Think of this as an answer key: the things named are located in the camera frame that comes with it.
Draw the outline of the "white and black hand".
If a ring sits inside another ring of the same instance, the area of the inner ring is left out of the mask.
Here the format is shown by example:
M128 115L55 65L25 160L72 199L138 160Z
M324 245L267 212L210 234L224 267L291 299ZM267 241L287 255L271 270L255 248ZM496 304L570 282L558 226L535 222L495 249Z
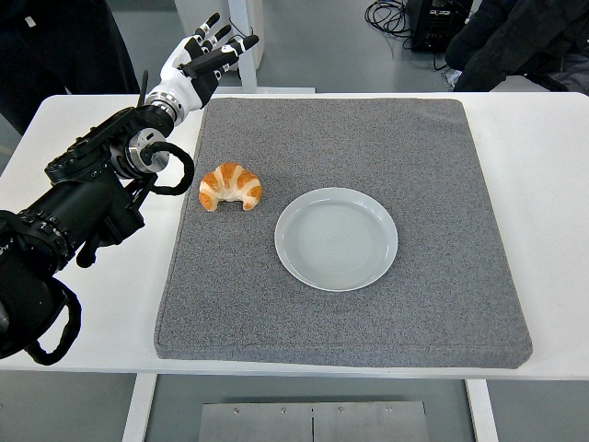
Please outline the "white and black hand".
M224 73L236 64L242 54L260 42L254 33L221 39L232 30L229 24L217 31L214 25L220 14L208 17L187 38L183 39L166 60L160 71L160 83L148 94L147 101L168 102L181 120L190 111L202 109L216 91Z

